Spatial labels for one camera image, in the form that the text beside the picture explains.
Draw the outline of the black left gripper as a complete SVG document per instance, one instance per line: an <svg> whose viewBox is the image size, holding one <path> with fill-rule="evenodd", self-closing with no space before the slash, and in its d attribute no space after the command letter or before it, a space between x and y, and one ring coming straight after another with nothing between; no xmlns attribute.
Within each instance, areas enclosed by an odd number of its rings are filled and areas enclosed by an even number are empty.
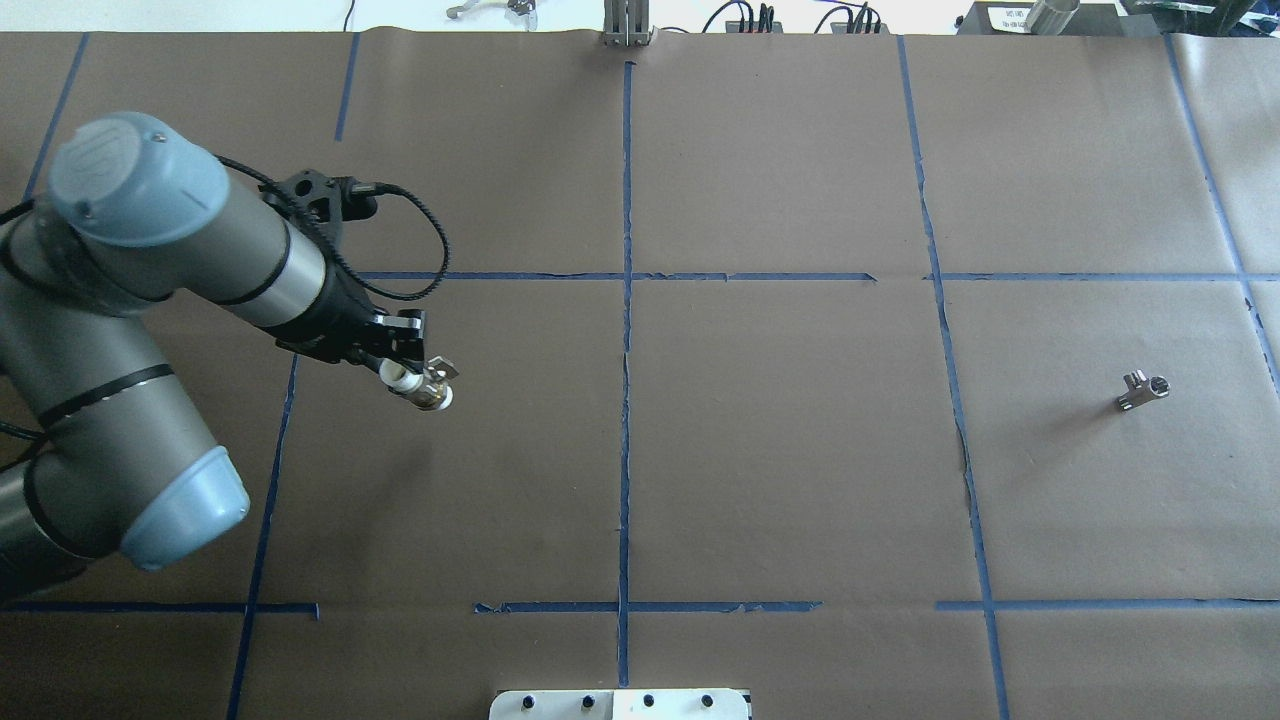
<svg viewBox="0 0 1280 720"><path fill-rule="evenodd" d="M384 377L388 360L421 373L426 316L421 309L378 314L367 292L339 266L328 264L317 297L294 319L274 325L276 346L338 364L349 361Z"/></svg>

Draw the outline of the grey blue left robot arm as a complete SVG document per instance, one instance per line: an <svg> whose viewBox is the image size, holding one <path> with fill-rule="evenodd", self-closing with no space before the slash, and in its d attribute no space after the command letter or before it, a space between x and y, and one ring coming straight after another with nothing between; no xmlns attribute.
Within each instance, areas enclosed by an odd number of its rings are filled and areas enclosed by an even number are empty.
<svg viewBox="0 0 1280 720"><path fill-rule="evenodd" d="M338 247L397 184L303 170L248 188L155 117L115 111L58 150L46 191L3 215L3 374L38 423L3 469L3 601L119 553L164 569L239 524L250 496L142 316L186 290L324 363L376 373L424 411L457 372L425 359L420 310Z"/></svg>

